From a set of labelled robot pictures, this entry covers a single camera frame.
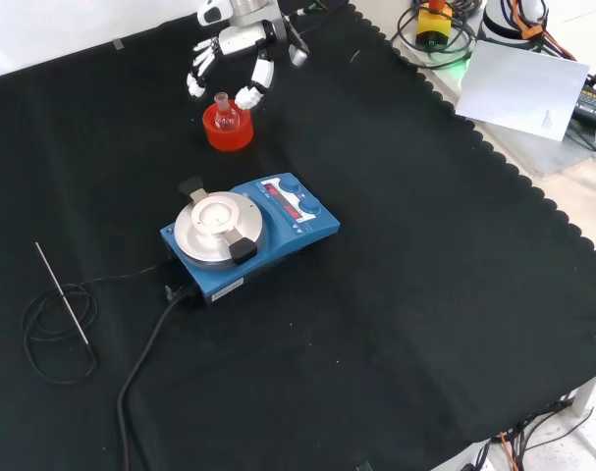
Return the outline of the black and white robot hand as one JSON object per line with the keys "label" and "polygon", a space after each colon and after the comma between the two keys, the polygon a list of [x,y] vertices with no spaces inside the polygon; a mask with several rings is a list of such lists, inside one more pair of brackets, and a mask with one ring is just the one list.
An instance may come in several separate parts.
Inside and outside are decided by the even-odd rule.
{"label": "black and white robot hand", "polygon": [[250,83],[238,91],[235,97],[238,108],[254,108],[270,87],[274,75],[274,61],[269,58],[267,49],[278,39],[276,22],[280,19],[280,10],[277,3],[203,1],[196,17],[201,26],[223,22],[229,26],[193,46],[195,57],[187,75],[190,96],[198,98],[204,94],[207,76],[214,63],[254,54],[256,61]]}

